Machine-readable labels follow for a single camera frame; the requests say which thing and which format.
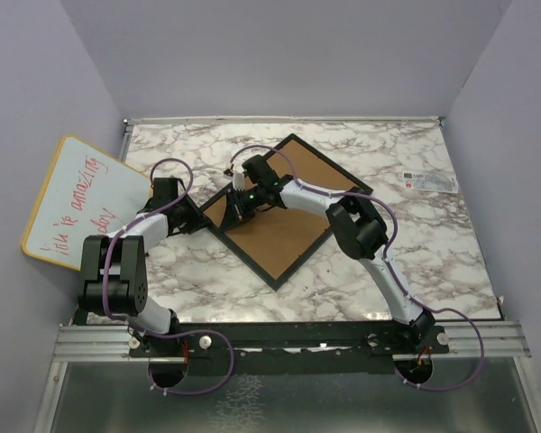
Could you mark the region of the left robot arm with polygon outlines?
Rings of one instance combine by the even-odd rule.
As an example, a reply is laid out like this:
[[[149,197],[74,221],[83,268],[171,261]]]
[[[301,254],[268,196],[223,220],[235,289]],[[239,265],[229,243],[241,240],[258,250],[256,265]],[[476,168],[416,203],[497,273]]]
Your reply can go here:
[[[179,178],[157,178],[152,195],[126,227],[107,235],[90,235],[82,246],[79,274],[80,310],[121,320],[150,335],[158,354],[175,354],[181,343],[176,313],[151,299],[146,255],[162,241],[191,235],[209,220]]]

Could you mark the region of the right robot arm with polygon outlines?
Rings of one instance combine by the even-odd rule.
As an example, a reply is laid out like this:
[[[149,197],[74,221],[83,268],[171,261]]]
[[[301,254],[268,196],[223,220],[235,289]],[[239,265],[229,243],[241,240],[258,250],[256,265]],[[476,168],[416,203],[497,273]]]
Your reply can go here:
[[[279,176],[260,155],[247,160],[242,170],[229,167],[225,176],[232,186],[225,193],[222,231],[249,222],[263,205],[325,217],[339,248],[366,269],[386,300],[391,319],[399,327],[398,346],[415,353],[427,344],[435,318],[410,293],[407,278],[394,262],[390,245],[396,236],[387,235],[387,225],[374,206],[389,210],[384,202],[361,189],[325,189],[296,174]]]

